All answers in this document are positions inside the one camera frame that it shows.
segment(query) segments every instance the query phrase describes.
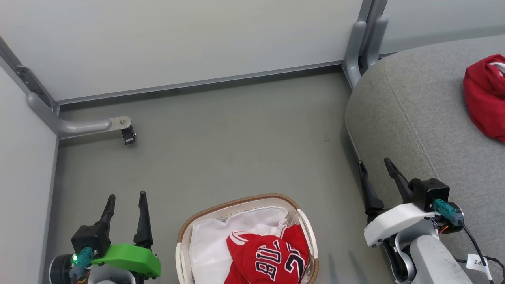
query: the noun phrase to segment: gray sofa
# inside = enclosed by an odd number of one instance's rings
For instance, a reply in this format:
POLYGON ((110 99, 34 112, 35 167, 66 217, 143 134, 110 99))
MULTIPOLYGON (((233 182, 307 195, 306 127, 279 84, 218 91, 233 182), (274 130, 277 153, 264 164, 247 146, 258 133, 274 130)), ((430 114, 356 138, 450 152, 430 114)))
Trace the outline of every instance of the gray sofa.
MULTIPOLYGON (((386 207, 401 203, 383 159, 410 180, 436 177, 484 255, 505 261, 505 145, 484 136, 465 104, 465 69, 493 54, 505 55, 505 35, 439 43, 388 56, 356 85, 345 112, 350 138, 386 207)), ((463 232, 441 240, 456 257, 476 253, 463 232)), ((491 262, 495 283, 502 271, 491 262)), ((467 271, 473 283, 489 283, 467 271)))

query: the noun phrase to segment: gray metal bar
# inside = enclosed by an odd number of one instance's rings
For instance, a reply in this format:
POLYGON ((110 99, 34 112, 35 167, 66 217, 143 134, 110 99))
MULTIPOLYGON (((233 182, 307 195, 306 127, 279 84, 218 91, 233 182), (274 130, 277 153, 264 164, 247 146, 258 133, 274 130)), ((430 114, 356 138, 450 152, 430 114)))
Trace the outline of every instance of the gray metal bar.
POLYGON ((16 55, 9 48, 4 39, 0 36, 0 57, 2 57, 7 65, 14 71, 18 66, 21 66, 21 61, 16 57, 16 55))
POLYGON ((358 21, 367 20, 373 1, 374 0, 363 0, 363 3, 361 4, 360 14, 358 15, 358 21))
POLYGON ((345 51, 344 63, 342 64, 345 76, 347 77, 349 85, 353 90, 361 78, 358 56, 360 55, 360 46, 363 41, 366 28, 367 23, 365 21, 357 21, 352 26, 349 43, 347 44, 347 50, 345 51))
POLYGON ((32 92, 26 96, 26 101, 30 108, 60 139, 121 130, 131 126, 131 119, 127 116, 88 121, 64 120, 56 116, 56 114, 54 114, 54 112, 32 92))
MULTIPOLYGON (((60 111, 60 108, 57 107, 57 110, 55 111, 56 114, 60 111)), ((49 221, 51 219, 51 205, 53 204, 53 192, 55 188, 55 177, 56 177, 56 161, 58 159, 58 149, 60 148, 60 139, 56 138, 56 143, 55 143, 55 157, 53 158, 53 169, 51 171, 51 184, 50 184, 50 190, 49 190, 49 198, 47 200, 48 205, 47 205, 47 211, 46 211, 46 217, 45 217, 45 225, 44 225, 44 241, 42 245, 42 255, 41 255, 41 266, 40 266, 40 271, 39 271, 39 279, 40 281, 38 284, 44 283, 42 279, 46 279, 47 275, 47 270, 44 265, 45 258, 46 258, 46 253, 47 253, 47 238, 49 235, 49 221)))
POLYGON ((382 16, 375 21, 372 33, 361 56, 361 65, 368 69, 379 62, 379 50, 386 32, 388 18, 382 16))
POLYGON ((365 45, 368 44, 370 34, 372 33, 372 29, 376 23, 376 19, 382 17, 384 13, 384 9, 386 8, 387 0, 373 0, 370 6, 370 12, 367 17, 367 29, 365 30, 365 35, 361 47, 360 47, 360 55, 363 54, 365 50, 365 45))
POLYGON ((8 66, 16 72, 16 75, 18 75, 21 81, 28 87, 29 92, 36 93, 47 106, 53 109, 56 107, 57 104, 55 103, 53 98, 51 98, 49 93, 37 80, 37 78, 30 71, 30 69, 28 67, 23 66, 21 61, 19 61, 14 52, 10 49, 10 47, 7 45, 7 43, 1 36, 0 36, 0 57, 2 57, 5 60, 5 62, 7 62, 8 66))
POLYGON ((343 62, 343 60, 338 60, 338 61, 311 64, 311 65, 305 65, 305 66, 299 66, 299 67, 277 69, 277 70, 272 70, 272 71, 263 71, 263 72, 252 73, 252 74, 235 75, 235 76, 222 77, 222 78, 216 78, 216 79, 193 81, 193 82, 188 82, 188 83, 178 83, 178 84, 172 84, 172 85, 148 87, 148 88, 135 89, 135 90, 126 90, 126 91, 119 91, 119 92, 112 92, 112 93, 96 94, 93 96, 59 100, 56 102, 60 106, 61 105, 70 105, 70 104, 89 102, 89 101, 95 101, 95 100, 116 98, 116 97, 122 97, 122 96, 130 96, 130 95, 139 94, 139 93, 187 88, 187 87, 194 87, 194 86, 201 86, 201 85, 210 85, 210 84, 215 84, 215 83, 223 83, 223 82, 229 82, 229 81, 237 81, 237 80, 265 77, 265 76, 271 76, 271 75, 277 75, 277 74, 285 74, 285 73, 291 73, 291 72, 312 70, 312 69, 317 69, 317 68, 341 65, 342 62, 343 62))
POLYGON ((4 57, 0 57, 0 68, 3 68, 7 74, 12 78, 12 80, 19 86, 19 88, 24 92, 24 93, 29 93, 30 90, 28 87, 21 81, 21 79, 16 75, 16 72, 10 68, 10 65, 7 61, 5 61, 4 57))

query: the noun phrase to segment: white wall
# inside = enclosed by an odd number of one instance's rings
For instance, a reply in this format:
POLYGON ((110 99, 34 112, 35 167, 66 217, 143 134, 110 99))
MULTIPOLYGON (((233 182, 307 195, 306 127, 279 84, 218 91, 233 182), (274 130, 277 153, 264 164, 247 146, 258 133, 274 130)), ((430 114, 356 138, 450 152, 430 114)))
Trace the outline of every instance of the white wall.
POLYGON ((505 34, 504 0, 388 0, 381 54, 505 34))
POLYGON ((360 0, 4 0, 0 35, 55 100, 343 60, 360 0))
POLYGON ((3 283, 38 283, 57 138, 2 68, 16 77, 0 58, 0 275, 3 283))

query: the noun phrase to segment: robotic arm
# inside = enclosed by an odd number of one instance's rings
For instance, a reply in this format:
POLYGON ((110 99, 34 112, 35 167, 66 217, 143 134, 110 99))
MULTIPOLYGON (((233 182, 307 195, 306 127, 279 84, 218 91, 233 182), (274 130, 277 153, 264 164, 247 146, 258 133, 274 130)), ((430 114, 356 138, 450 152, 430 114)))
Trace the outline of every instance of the robotic arm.
POLYGON ((134 245, 111 244, 109 228, 115 202, 115 195, 111 195, 100 220, 75 232, 71 238, 75 254, 59 255, 52 261, 51 284, 143 284, 161 276, 161 263, 151 249, 153 233, 145 192, 140 192, 134 245))
POLYGON ((462 211, 448 202, 449 187, 435 178, 424 181, 415 178, 407 182, 390 159, 384 159, 384 163, 400 191, 403 204, 385 209, 368 179, 365 165, 359 161, 368 216, 364 231, 368 246, 384 247, 398 284, 471 284, 438 237, 439 233, 467 231, 462 211))

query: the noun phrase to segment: small black clamp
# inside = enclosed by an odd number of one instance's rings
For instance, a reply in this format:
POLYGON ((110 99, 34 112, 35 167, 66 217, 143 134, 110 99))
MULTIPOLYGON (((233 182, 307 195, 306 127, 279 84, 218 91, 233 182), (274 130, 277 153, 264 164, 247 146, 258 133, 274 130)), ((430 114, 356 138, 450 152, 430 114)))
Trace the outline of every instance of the small black clamp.
POLYGON ((121 134, 123 135, 123 140, 125 145, 135 143, 135 137, 137 134, 133 131, 133 126, 130 125, 128 128, 121 129, 121 134))

